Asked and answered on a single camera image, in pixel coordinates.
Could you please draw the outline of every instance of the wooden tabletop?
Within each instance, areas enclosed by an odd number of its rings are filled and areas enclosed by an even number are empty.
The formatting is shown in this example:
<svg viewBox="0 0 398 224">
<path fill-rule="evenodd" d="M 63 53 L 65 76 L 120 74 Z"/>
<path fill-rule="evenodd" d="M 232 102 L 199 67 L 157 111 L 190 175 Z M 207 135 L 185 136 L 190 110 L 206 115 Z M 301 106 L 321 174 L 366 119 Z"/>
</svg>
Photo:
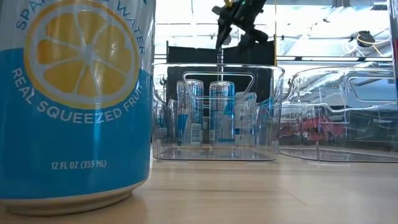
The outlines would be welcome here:
<svg viewBox="0 0 398 224">
<path fill-rule="evenodd" d="M 153 162 L 127 200 L 93 212 L 6 224 L 398 223 L 398 164 Z"/>
</svg>

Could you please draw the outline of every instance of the lemon illustration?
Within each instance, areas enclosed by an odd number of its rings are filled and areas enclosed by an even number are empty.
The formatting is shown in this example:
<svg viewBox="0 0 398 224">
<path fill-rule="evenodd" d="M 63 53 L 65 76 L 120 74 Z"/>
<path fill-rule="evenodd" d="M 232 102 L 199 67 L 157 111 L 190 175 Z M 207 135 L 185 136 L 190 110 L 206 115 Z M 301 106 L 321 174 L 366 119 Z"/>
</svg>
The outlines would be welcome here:
<svg viewBox="0 0 398 224">
<path fill-rule="evenodd" d="M 25 67 L 36 89 L 72 108 L 113 106 L 133 90 L 138 51 L 126 23 L 104 5 L 66 0 L 32 23 Z"/>
</svg>

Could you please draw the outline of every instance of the clear plastic container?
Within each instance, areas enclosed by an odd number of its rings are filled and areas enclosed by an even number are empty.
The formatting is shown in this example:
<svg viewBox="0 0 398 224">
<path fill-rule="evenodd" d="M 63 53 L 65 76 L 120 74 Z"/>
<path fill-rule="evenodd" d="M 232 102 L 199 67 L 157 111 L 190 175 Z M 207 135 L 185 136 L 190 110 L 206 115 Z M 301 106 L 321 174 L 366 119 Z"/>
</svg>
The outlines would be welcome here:
<svg viewBox="0 0 398 224">
<path fill-rule="evenodd" d="M 284 96 L 279 153 L 304 159 L 398 162 L 393 69 L 316 68 Z"/>
<path fill-rule="evenodd" d="M 283 81 L 279 67 L 155 65 L 153 157 L 275 160 Z"/>
</svg>

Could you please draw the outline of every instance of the black panel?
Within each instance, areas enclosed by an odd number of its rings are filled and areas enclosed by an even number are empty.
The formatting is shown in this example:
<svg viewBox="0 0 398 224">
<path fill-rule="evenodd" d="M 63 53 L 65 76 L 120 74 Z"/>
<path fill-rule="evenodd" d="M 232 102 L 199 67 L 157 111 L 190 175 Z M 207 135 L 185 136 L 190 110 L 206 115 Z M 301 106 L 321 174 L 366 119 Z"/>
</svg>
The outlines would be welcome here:
<svg viewBox="0 0 398 224">
<path fill-rule="evenodd" d="M 224 63 L 253 64 L 253 65 L 274 65 L 275 48 L 274 42 L 268 42 L 267 45 L 256 44 L 253 48 L 238 55 L 237 47 L 224 49 Z M 272 70 L 258 70 L 250 68 L 225 68 L 225 72 L 252 73 L 255 75 L 255 83 L 250 91 L 257 93 L 257 101 L 261 102 L 270 96 L 270 87 L 272 80 Z M 226 76 L 226 81 L 235 83 L 236 92 L 244 91 L 250 82 L 250 78 Z"/>
<path fill-rule="evenodd" d="M 217 50 L 168 47 L 167 63 L 217 63 Z"/>
<path fill-rule="evenodd" d="M 217 50 L 195 49 L 190 47 L 169 47 L 168 63 L 217 63 Z M 185 72 L 216 72 L 214 67 L 169 67 L 167 69 L 166 100 L 177 100 L 177 82 L 182 80 Z M 210 83 L 217 81 L 215 75 L 190 75 L 187 78 L 203 81 L 204 94 L 208 96 Z"/>
</svg>

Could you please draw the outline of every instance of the blue and silver can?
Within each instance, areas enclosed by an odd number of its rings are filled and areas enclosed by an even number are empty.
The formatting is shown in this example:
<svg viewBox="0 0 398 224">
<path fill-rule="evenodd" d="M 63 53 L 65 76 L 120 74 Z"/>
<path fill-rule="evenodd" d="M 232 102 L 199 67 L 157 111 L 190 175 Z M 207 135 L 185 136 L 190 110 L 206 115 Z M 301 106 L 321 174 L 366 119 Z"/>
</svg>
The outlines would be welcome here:
<svg viewBox="0 0 398 224">
<path fill-rule="evenodd" d="M 203 96 L 202 81 L 187 80 L 187 84 L 194 96 Z M 203 100 L 192 97 L 182 81 L 177 82 L 177 98 L 177 146 L 201 146 L 203 144 Z"/>
<path fill-rule="evenodd" d="M 211 147 L 233 147 L 235 144 L 234 96 L 234 83 L 226 81 L 210 83 L 209 142 Z"/>
<path fill-rule="evenodd" d="M 154 16 L 146 0 L 0 1 L 0 200 L 11 212 L 84 212 L 148 178 Z"/>
</svg>

